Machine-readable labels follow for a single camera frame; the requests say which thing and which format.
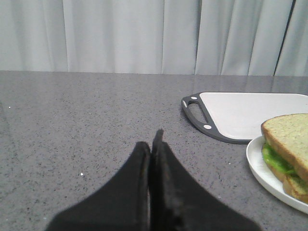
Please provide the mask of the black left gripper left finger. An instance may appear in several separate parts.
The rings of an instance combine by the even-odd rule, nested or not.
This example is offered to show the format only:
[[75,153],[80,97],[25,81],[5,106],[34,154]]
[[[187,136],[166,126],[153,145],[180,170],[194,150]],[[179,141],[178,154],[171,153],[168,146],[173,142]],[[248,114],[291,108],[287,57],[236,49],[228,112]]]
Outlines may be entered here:
[[150,148],[138,142],[119,171],[97,192],[58,213],[49,231],[147,231]]

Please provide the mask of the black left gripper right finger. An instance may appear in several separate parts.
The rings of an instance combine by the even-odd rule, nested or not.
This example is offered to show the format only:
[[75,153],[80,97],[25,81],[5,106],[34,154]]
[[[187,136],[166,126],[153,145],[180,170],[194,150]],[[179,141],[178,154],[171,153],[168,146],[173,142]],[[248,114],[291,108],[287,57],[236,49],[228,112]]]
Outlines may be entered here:
[[161,129],[153,140],[149,190],[153,231],[260,230],[199,185],[163,141]]

